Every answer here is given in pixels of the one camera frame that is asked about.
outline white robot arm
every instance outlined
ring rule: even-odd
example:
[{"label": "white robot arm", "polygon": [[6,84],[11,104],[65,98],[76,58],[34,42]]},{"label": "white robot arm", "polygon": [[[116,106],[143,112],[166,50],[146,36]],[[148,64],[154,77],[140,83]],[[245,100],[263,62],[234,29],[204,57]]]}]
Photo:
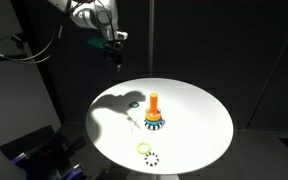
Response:
[{"label": "white robot arm", "polygon": [[117,31],[118,13],[115,0],[48,0],[82,28],[99,29],[107,41],[126,40],[126,32]]}]

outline metal pole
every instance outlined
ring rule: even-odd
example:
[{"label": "metal pole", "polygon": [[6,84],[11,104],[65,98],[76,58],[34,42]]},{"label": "metal pole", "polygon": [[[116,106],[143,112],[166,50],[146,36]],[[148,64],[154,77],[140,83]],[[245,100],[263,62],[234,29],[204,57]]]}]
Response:
[{"label": "metal pole", "polygon": [[153,45],[154,45],[154,0],[150,0],[150,22],[149,22],[149,77],[152,77],[153,72]]}]

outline round white table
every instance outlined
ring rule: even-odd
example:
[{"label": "round white table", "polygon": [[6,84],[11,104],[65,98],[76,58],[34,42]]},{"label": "round white table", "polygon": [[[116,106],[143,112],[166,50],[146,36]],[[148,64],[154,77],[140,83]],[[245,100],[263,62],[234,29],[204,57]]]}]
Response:
[{"label": "round white table", "polygon": [[[165,120],[156,131],[144,122],[153,92]],[[131,107],[132,102],[139,106]],[[86,128],[103,155],[133,170],[128,179],[141,180],[175,180],[176,174],[208,166],[223,155],[233,137],[231,117],[215,97],[188,83],[161,78],[107,89],[91,104]],[[138,152],[143,142],[151,147],[149,157]]]}]

